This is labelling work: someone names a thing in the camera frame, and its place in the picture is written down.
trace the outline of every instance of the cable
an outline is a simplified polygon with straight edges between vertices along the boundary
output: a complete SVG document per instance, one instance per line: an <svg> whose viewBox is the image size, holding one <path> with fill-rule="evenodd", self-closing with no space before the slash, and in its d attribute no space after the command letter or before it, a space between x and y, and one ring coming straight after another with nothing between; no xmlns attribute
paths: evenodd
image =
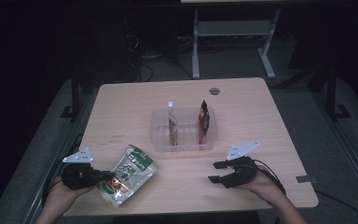
<svg viewBox="0 0 358 224"><path fill-rule="evenodd" d="M145 60L155 60L157 58L161 58L162 56L164 56L163 54L154 54L154 55L150 55L150 56L141 56L141 59L145 59Z"/></svg>
<svg viewBox="0 0 358 224"><path fill-rule="evenodd" d="M48 188L48 191L50 191L52 188L54 188L54 186L60 184L60 182L62 182L62 179L57 181L57 182L55 182L53 185L51 185L50 188Z"/></svg>
<svg viewBox="0 0 358 224"><path fill-rule="evenodd" d="M138 48L138 45L139 45L138 37L136 37L136 35L127 35L127 37L131 37L131 38L134 38L136 40L135 46L132 49L135 50L136 48Z"/></svg>
<svg viewBox="0 0 358 224"><path fill-rule="evenodd" d="M177 51L185 51L186 49L190 49L193 46L193 38L190 36L185 36L185 37L178 37L177 38L177 44L178 46L176 47Z"/></svg>
<svg viewBox="0 0 358 224"><path fill-rule="evenodd" d="M221 49L218 49L214 42L214 36L210 36L209 38L203 38L199 41L199 53L202 54L215 54L222 51Z"/></svg>
<svg viewBox="0 0 358 224"><path fill-rule="evenodd" d="M266 170L262 170L258 167L254 167L252 165L246 165L246 164L241 164L241 165L234 165L235 167L246 167L246 168L251 168L254 170L259 171L261 174L265 175L266 177L268 177L284 194L286 194L286 189L284 188L283 184L281 183L281 181L279 180L279 178L277 176L272 175L269 171Z"/></svg>
<svg viewBox="0 0 358 224"><path fill-rule="evenodd" d="M260 162L261 164L263 164L264 166L266 166L266 167L267 167L267 169L269 169L269 170L272 172L272 174L275 176L275 178L281 182L281 180L278 178L278 176L277 176L277 175L275 175L275 173L272 171L272 169L271 169L271 168L269 168L269 166L267 166L264 162L259 161L259 160L254 160L254 161L258 161L258 162Z"/></svg>
<svg viewBox="0 0 358 224"><path fill-rule="evenodd" d="M188 77L190 78L190 80L193 80L193 77L187 72L187 70L179 63L176 62L172 62L172 61L168 61L168 60L163 60L163 61L151 61L151 62L146 62L146 63L173 63L176 66L179 66L180 68L182 68L182 70L184 70L186 72L186 74L188 75Z"/></svg>
<svg viewBox="0 0 358 224"><path fill-rule="evenodd" d="M153 77L153 69L150 67L150 66L148 66L148 65L146 65L146 64L144 64L144 63L141 63L141 64L139 64L139 65L141 65L141 66L144 66L144 67L146 67L146 68L148 68L149 70L150 70L150 76L149 76L149 78L145 81L145 82L148 82L148 81L150 81L150 79L152 79L152 77ZM142 74L141 74L141 72L138 70L138 72L139 72L139 78L141 79L141 81L143 81L143 79L142 79Z"/></svg>
<svg viewBox="0 0 358 224"><path fill-rule="evenodd" d="M83 136L83 133L80 133L77 135L76 139L75 139L75 142L72 144L70 150L67 152L66 155L71 155L73 154L74 150L80 146L80 143L81 143L81 140L79 140L79 137L80 136ZM52 166L52 169L48 172L48 176L46 177L46 180L45 180L45 183L44 183L44 186L43 186L43 191L42 191L42 207L45 205L45 201L46 201L46 198L48 197L48 192L49 190L55 185L53 186L49 186L50 183L51 183L51 179L53 177L53 175L55 174L56 170L58 170L58 174L60 174L62 172L62 168L63 168L63 163L62 163L62 160L63 158L65 158L66 156L60 158L59 160L55 161L53 166Z"/></svg>
<svg viewBox="0 0 358 224"><path fill-rule="evenodd" d="M336 201L336 202L338 202L338 203L342 203L342 204L344 204L345 206L349 207L350 209L352 209L353 211L355 211L355 212L358 213L358 209L357 209L357 208L353 207L352 205L350 205L350 204L348 204L348 203L345 203L345 202L341 201L340 199L334 198L333 196L330 196L330 195L328 195L328 194L326 194L326 193L323 193L323 192L321 192L321 191L319 191L319 190L315 190L315 192L318 193L318 194L321 194L321 195L323 195L324 197L329 198L329 199L331 199L331 200L333 200L333 201Z"/></svg>

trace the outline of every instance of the human hand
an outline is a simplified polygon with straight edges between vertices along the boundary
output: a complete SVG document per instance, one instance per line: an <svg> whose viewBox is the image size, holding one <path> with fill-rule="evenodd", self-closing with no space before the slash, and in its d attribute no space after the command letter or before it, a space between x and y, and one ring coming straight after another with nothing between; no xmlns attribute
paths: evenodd
<svg viewBox="0 0 358 224"><path fill-rule="evenodd" d="M66 211L71 208L75 200L95 188L95 186L83 189L69 189L62 183L60 176L56 177L49 190L45 205L39 215L36 224L54 223Z"/></svg>
<svg viewBox="0 0 358 224"><path fill-rule="evenodd" d="M258 165L257 167L263 171L269 171L265 166ZM307 223L278 186L260 171L257 171L255 178L250 183L240 185L237 188L248 189L259 198L269 203L278 212L278 216L283 223Z"/></svg>
<svg viewBox="0 0 358 224"><path fill-rule="evenodd" d="M259 169L269 171L265 166L258 165ZM286 198L284 193L266 175L257 171L255 178L248 184L237 186L240 189L248 189L268 204L275 206L282 199Z"/></svg>

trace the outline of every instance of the table top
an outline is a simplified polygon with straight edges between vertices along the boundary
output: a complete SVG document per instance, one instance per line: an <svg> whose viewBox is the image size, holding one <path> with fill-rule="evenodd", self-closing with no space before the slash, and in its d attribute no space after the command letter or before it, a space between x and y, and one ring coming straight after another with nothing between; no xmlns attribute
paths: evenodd
<svg viewBox="0 0 358 224"><path fill-rule="evenodd" d="M218 88L220 94L210 94ZM157 152L149 137L151 113L175 107L199 107L205 100L217 123L213 149ZM288 198L298 208L318 203L281 115L262 78L189 80L101 86L80 148L89 147L98 170L112 170L127 145L142 149L159 166L158 171L118 208L108 205L95 189L78 198L66 216L172 214L268 209L270 206L244 189L212 184L215 170L232 144L261 145L247 156L266 163L280 178Z"/></svg>

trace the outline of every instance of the transparent bin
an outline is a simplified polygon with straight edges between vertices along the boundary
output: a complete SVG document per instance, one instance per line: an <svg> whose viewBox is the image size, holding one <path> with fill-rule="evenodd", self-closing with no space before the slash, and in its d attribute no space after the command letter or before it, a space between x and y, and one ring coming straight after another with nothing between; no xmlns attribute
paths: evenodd
<svg viewBox="0 0 358 224"><path fill-rule="evenodd" d="M168 108L152 111L150 123L150 139L158 152L208 150L213 148L217 138L217 123L214 110L208 107L210 124L206 134L206 143L199 145L199 107L175 107L173 115L179 124L178 145L170 145L168 124Z"/></svg>

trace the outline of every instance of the food package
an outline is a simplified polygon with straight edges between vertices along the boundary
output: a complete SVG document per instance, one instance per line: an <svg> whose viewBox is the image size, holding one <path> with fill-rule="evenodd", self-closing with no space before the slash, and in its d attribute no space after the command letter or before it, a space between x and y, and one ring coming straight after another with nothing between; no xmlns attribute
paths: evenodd
<svg viewBox="0 0 358 224"><path fill-rule="evenodd" d="M209 129L209 111L205 101L202 102L200 113L199 113L199 145L206 144L206 133Z"/></svg>
<svg viewBox="0 0 358 224"><path fill-rule="evenodd" d="M170 127L170 144L171 146L178 145L178 120L173 115L173 102L168 102L168 122Z"/></svg>
<svg viewBox="0 0 358 224"><path fill-rule="evenodd" d="M109 181L100 181L97 188L106 201L114 207L124 203L158 169L158 165L140 148L128 145L118 165L111 171L115 173Z"/></svg>

